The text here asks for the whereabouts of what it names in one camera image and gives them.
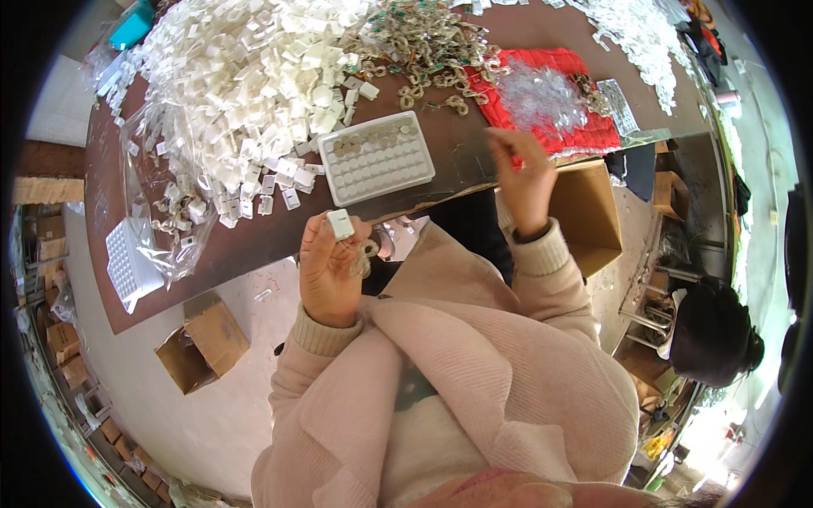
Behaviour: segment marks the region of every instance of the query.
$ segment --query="woman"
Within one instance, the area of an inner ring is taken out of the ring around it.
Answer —
[[[649,505],[617,486],[636,449],[637,396],[598,346],[548,217],[555,167],[530,134],[488,131],[516,225],[512,288],[430,222],[378,299],[363,299],[349,266],[370,226],[354,217],[338,245],[324,214],[308,221],[254,506]]]

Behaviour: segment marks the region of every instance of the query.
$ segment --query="left hand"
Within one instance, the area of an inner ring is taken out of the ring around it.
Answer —
[[[325,326],[349,328],[361,302],[361,278],[350,275],[350,264],[372,227],[350,218],[355,234],[336,241],[328,212],[308,219],[299,248],[299,294],[307,314]]]

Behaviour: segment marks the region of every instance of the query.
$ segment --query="concrete floor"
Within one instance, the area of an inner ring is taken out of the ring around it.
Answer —
[[[624,254],[589,280],[602,347],[612,351],[626,329],[617,315],[636,276],[658,217],[627,189],[614,189]],[[298,277],[286,259],[222,284],[216,292],[234,314],[251,348],[221,380],[189,395],[175,386],[154,350],[183,322],[182,306],[156,315],[114,336],[104,313],[90,263],[85,217],[65,211],[77,327],[83,356],[113,404],[112,416],[169,474],[231,497],[250,495],[254,459],[271,443],[271,410],[266,402],[276,365],[273,349],[293,324]],[[396,258],[414,237],[393,226]],[[272,289],[273,296],[254,296]]]

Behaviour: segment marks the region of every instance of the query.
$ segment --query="ribbed cuff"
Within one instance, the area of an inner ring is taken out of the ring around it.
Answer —
[[[291,328],[291,336],[304,350],[319,356],[338,356],[364,328],[364,322],[356,318],[350,328],[332,328],[316,323],[299,304],[297,320]]]
[[[550,229],[545,236],[530,243],[515,244],[513,254],[517,272],[535,277],[559,271],[570,258],[562,229],[554,218],[550,218]]]

